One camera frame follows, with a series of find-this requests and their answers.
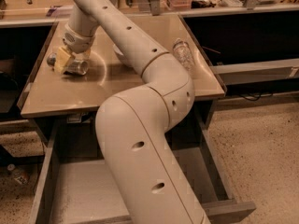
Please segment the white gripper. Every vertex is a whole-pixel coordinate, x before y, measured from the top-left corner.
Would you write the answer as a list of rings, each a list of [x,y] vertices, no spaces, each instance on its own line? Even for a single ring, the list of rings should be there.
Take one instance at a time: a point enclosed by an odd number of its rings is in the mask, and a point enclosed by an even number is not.
[[[69,64],[71,64],[76,54],[81,53],[82,60],[89,60],[91,56],[91,46],[95,36],[79,35],[73,31],[68,24],[64,26],[63,42],[66,47],[59,47],[56,53],[56,62],[54,64],[54,71],[62,75]]]

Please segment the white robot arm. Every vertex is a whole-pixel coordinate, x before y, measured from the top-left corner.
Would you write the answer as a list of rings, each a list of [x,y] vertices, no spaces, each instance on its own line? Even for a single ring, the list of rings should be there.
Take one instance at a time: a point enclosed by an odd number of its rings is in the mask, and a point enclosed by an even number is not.
[[[63,73],[76,55],[88,53],[103,28],[143,80],[107,98],[95,118],[99,146],[132,221],[210,224],[164,136],[192,108],[189,73],[111,0],[73,1],[55,71]]]

